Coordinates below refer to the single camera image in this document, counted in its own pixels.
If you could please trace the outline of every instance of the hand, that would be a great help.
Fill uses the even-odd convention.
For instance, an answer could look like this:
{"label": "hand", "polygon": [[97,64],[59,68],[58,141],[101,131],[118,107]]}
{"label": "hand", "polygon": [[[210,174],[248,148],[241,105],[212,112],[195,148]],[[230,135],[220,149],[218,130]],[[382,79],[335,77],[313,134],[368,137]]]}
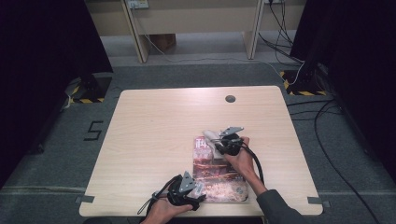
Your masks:
{"label": "hand", "polygon": [[[248,146],[250,139],[248,137],[241,138],[244,140],[245,146]],[[254,172],[253,158],[245,149],[241,148],[236,156],[225,154],[224,158],[233,166],[236,172],[246,179],[257,196],[267,191],[265,185]]]}
{"label": "hand", "polygon": [[151,207],[146,219],[142,222],[145,224],[164,224],[167,223],[172,217],[185,213],[192,209],[191,204],[174,206],[169,203],[167,198],[160,198]]}
{"label": "hand", "polygon": [[[248,137],[241,138],[244,140],[244,146],[248,146],[250,139]],[[247,178],[250,175],[255,175],[253,168],[253,159],[251,155],[243,148],[239,150],[238,155],[231,156],[225,154],[224,158],[233,166],[236,172],[241,174],[244,178]]]}

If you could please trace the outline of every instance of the wire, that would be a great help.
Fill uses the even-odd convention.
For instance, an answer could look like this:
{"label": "wire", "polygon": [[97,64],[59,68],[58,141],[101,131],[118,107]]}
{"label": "wire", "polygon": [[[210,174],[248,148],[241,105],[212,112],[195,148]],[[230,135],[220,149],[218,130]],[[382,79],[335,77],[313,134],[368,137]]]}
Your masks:
{"label": "wire", "polygon": [[139,211],[137,211],[137,214],[140,215],[140,213],[143,212],[143,210],[145,209],[145,207],[148,205],[148,210],[147,210],[147,215],[149,214],[149,210],[151,209],[151,206],[156,203],[158,201],[158,196],[160,196],[164,190],[166,190],[169,185],[171,185],[173,182],[175,182],[177,179],[179,178],[179,175],[174,176],[171,180],[169,180],[164,186],[163,188],[158,191],[158,193],[153,193],[152,197],[150,199],[148,199],[148,201],[145,202],[145,204],[143,204],[143,206],[139,209]]}
{"label": "wire", "polygon": [[[264,43],[265,43],[268,47],[270,47],[271,49],[274,49],[276,52],[281,53],[282,55],[288,57],[289,59],[292,59],[293,61],[295,61],[295,62],[297,62],[297,63],[299,63],[299,64],[303,63],[302,61],[300,61],[300,60],[298,60],[298,59],[296,59],[296,58],[294,58],[294,57],[289,56],[288,53],[286,53],[286,52],[283,51],[282,49],[279,49],[279,48],[278,48],[278,47],[282,47],[282,48],[290,48],[290,47],[284,46],[284,45],[278,45],[278,44],[277,44],[277,41],[276,41],[276,44],[274,44],[274,43],[272,43],[272,42],[270,42],[270,41],[264,39],[264,37],[262,37],[262,34],[260,34],[260,33],[259,33],[259,37],[262,39],[262,41],[264,41]],[[282,63],[282,64],[291,65],[291,66],[300,66],[300,65],[298,65],[298,64],[289,64],[289,63]]]}
{"label": "wire", "polygon": [[297,79],[298,79],[298,76],[300,75],[300,71],[301,71],[301,69],[303,68],[304,64],[305,64],[305,62],[300,66],[300,68],[299,68],[298,71],[297,71],[296,78],[294,79],[293,82],[289,83],[289,85],[294,85],[294,84],[296,83],[296,81],[297,81]]}
{"label": "wire", "polygon": [[280,28],[279,34],[282,35],[282,32],[283,32],[285,35],[282,35],[282,37],[285,40],[287,40],[290,43],[290,45],[292,45],[293,42],[291,41],[291,39],[290,39],[290,37],[288,35],[288,31],[286,30],[286,23],[285,23],[286,7],[285,7],[285,1],[281,0],[281,3],[282,3],[281,4],[282,5],[282,23],[279,22],[279,19],[277,18],[277,15],[275,14],[275,12],[274,12],[274,10],[272,8],[272,4],[270,4],[270,9],[271,9],[271,12],[273,13],[273,15],[274,15],[274,17],[276,19],[277,24],[279,25],[279,28]]}
{"label": "wire", "polygon": [[236,58],[202,58],[202,59],[181,59],[181,60],[172,60],[170,58],[167,57],[167,55],[160,50],[154,43],[151,42],[151,40],[149,39],[149,37],[147,35],[145,35],[145,38],[148,40],[148,42],[156,49],[158,50],[163,56],[164,58],[170,62],[170,63],[183,63],[183,62],[200,62],[200,61],[206,61],[206,60],[218,60],[218,61],[227,61],[227,60],[234,60],[234,61],[238,61],[238,62],[244,62],[244,63],[264,63],[268,66],[270,66],[276,73],[276,75],[278,77],[280,77],[282,79],[283,82],[285,82],[286,80],[279,74],[279,72],[276,70],[276,68],[274,68],[273,65],[271,65],[270,63],[267,62],[263,62],[260,60],[244,60],[244,59],[236,59]]}
{"label": "wire", "polygon": [[254,154],[254,152],[248,147],[248,145],[246,143],[243,143],[243,145],[245,145],[245,146],[241,146],[241,148],[246,150],[251,155],[253,160],[256,162],[257,170],[259,171],[260,180],[262,181],[263,184],[265,184],[264,176],[262,174],[262,165],[260,164],[259,158],[257,158],[256,154]]}
{"label": "wire", "polygon": [[66,95],[67,95],[67,98],[68,98],[67,99],[67,105],[64,106],[64,108],[62,110],[68,109],[70,107],[70,105],[71,105],[71,102],[72,102],[72,97],[69,94],[66,94]]}
{"label": "wire", "polygon": [[331,102],[331,100],[320,100],[320,101],[306,101],[306,102],[300,102],[300,103],[294,103],[294,104],[289,104],[287,106],[291,106],[291,105],[306,105],[306,104],[314,104],[314,103],[327,103],[327,102]]}
{"label": "wire", "polygon": [[[319,113],[320,111],[317,110],[306,110],[306,111],[302,111],[302,112],[296,112],[296,113],[291,113],[291,115],[299,115],[299,114],[304,114],[304,113]],[[324,111],[322,113],[328,113],[328,114],[334,114],[334,115],[344,115],[343,113],[336,113],[336,112],[332,112],[332,111]]]}
{"label": "wire", "polygon": [[315,82],[317,84],[317,86],[322,90],[322,91],[326,91],[327,93],[329,93],[330,95],[335,95],[335,93],[332,91],[332,84],[329,82],[329,79],[325,76],[321,76],[318,74],[318,70],[315,70],[315,75],[314,75],[314,79]]}
{"label": "wire", "polygon": [[[323,110],[329,103],[331,103],[333,100],[331,100],[330,102],[326,103],[319,111]],[[317,115],[315,116],[315,122],[314,122],[314,127],[315,127],[315,136],[318,139],[318,143],[320,145],[320,148],[323,152],[323,154],[325,155],[327,161],[329,162],[329,164],[332,166],[332,168],[334,169],[334,171],[344,180],[344,182],[352,189],[352,191],[355,193],[355,195],[361,200],[361,202],[363,203],[363,205],[366,207],[366,209],[369,211],[369,213],[371,214],[371,216],[373,217],[375,223],[379,224],[379,220],[376,218],[373,210],[370,208],[370,206],[367,204],[366,201],[363,200],[363,198],[361,197],[361,195],[356,191],[356,189],[347,181],[347,179],[341,174],[341,172],[335,167],[335,165],[333,164],[332,160],[330,159],[329,155],[327,154],[326,150],[324,149],[324,146],[322,144],[322,142],[320,141],[320,138],[318,136],[318,117],[321,113],[317,113]]]}
{"label": "wire", "polygon": [[70,188],[70,187],[60,187],[60,186],[9,186],[3,187],[2,193],[85,193],[85,188]]}

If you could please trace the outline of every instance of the sleeve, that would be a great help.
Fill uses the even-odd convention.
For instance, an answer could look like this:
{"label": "sleeve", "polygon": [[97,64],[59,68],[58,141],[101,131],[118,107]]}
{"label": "sleeve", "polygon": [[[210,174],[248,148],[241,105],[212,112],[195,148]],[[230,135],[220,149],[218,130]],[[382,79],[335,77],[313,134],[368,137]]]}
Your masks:
{"label": "sleeve", "polygon": [[270,224],[307,223],[295,209],[290,208],[275,189],[270,189],[257,197],[257,203]]}

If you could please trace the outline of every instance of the power outlet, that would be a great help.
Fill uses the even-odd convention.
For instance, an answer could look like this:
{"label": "power outlet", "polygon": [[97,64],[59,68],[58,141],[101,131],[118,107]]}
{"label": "power outlet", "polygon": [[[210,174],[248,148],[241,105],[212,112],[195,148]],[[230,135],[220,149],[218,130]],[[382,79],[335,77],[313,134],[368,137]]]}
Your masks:
{"label": "power outlet", "polygon": [[[285,0],[273,0],[273,4],[282,4],[284,2],[285,2]],[[264,0],[264,4],[269,5],[270,4],[270,0]]]}
{"label": "power outlet", "polygon": [[130,9],[149,8],[149,2],[148,0],[130,0],[128,1],[128,7]]}

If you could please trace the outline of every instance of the book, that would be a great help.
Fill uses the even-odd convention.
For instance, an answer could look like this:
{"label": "book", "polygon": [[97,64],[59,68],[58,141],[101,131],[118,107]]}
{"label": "book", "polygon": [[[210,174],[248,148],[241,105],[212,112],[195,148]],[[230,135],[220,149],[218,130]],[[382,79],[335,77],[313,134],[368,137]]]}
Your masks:
{"label": "book", "polygon": [[192,178],[197,187],[191,196],[206,194],[206,203],[248,201],[248,182],[225,159],[214,159],[203,136],[194,138]]}

